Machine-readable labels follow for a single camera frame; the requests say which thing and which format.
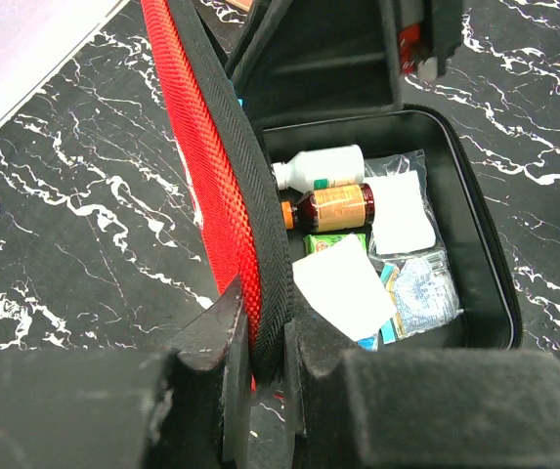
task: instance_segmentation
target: marble countertop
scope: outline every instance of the marble countertop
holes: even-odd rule
[[[245,15],[216,0],[199,10],[230,50]],[[403,97],[460,134],[525,346],[560,360],[560,0],[467,1],[448,75],[407,79]],[[132,1],[0,130],[0,350],[147,349],[216,298]],[[254,460],[281,421],[277,400],[253,409]]]

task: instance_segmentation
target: white bottle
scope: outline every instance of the white bottle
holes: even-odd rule
[[[288,163],[274,163],[278,189],[300,192],[360,184],[365,178],[365,159],[360,147],[299,151]]]

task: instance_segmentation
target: green label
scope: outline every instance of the green label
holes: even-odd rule
[[[315,180],[315,191],[319,189],[327,189],[329,187],[329,180],[327,179],[316,179]]]

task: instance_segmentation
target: amber glass bottle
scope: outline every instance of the amber glass bottle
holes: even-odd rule
[[[368,184],[309,191],[296,202],[282,202],[287,230],[307,233],[332,232],[373,223],[375,201]]]

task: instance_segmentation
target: zipper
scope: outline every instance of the zipper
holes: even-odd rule
[[[509,266],[507,265],[507,261],[505,260],[505,255],[503,254],[503,246],[501,245],[501,240],[498,236],[498,232],[495,227],[495,221],[493,220],[493,216],[491,215],[491,212],[488,209],[488,205],[486,204],[486,200],[484,199],[484,193],[482,192],[479,182],[477,181],[477,177],[475,176],[475,172],[471,167],[471,163],[468,160],[468,155],[464,150],[464,146],[462,145],[462,142],[459,140],[459,137],[455,133],[455,130],[453,129],[452,125],[437,110],[431,107],[421,106],[421,105],[405,105],[404,109],[419,110],[432,115],[436,120],[438,120],[440,124],[442,124],[442,126],[447,131],[447,134],[450,137],[452,144],[454,145],[454,149],[457,150],[458,154],[462,155],[461,163],[463,164],[466,172],[470,175],[471,187],[469,187],[468,189],[470,189],[471,192],[475,192],[476,194],[479,195],[479,197],[476,197],[476,199],[480,203],[480,206],[478,208],[481,209],[480,211],[483,212],[484,215],[484,220],[480,219],[479,223],[480,225],[482,225],[482,229],[487,229],[489,234],[492,235],[492,239],[495,240],[496,250],[498,252],[495,253],[494,252],[495,250],[491,249],[490,246],[488,246],[488,248],[492,251],[493,259],[495,261],[496,273],[499,275],[499,277],[501,277],[501,280],[504,279],[507,280],[507,281],[502,281],[501,284],[503,285],[503,288],[506,290],[505,291],[506,295],[508,295],[514,302],[513,304],[514,311],[510,312],[510,316],[512,318],[512,325],[514,328],[514,330],[512,331],[513,337],[512,337],[511,348],[520,349],[523,344],[523,330],[524,330],[523,315],[521,314],[521,305],[518,301],[518,296],[516,293],[516,289],[514,288],[512,275],[510,274],[509,271]]]

